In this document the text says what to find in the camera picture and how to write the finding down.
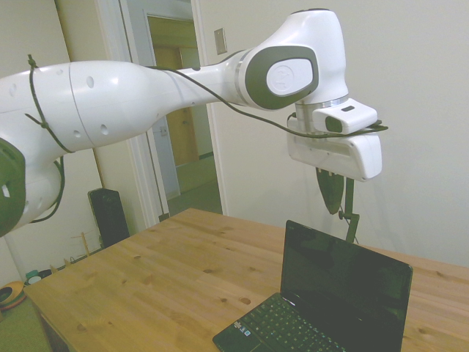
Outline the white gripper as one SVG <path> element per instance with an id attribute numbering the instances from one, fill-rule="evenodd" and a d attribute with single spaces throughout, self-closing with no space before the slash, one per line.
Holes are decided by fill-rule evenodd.
<path id="1" fill-rule="evenodd" d="M 343 176 L 366 182 L 378 176 L 383 167 L 380 138 L 375 133 L 327 139 L 290 134 L 287 147 L 292 159 L 318 168 L 318 185 L 330 214 L 338 213 L 341 207 Z"/>

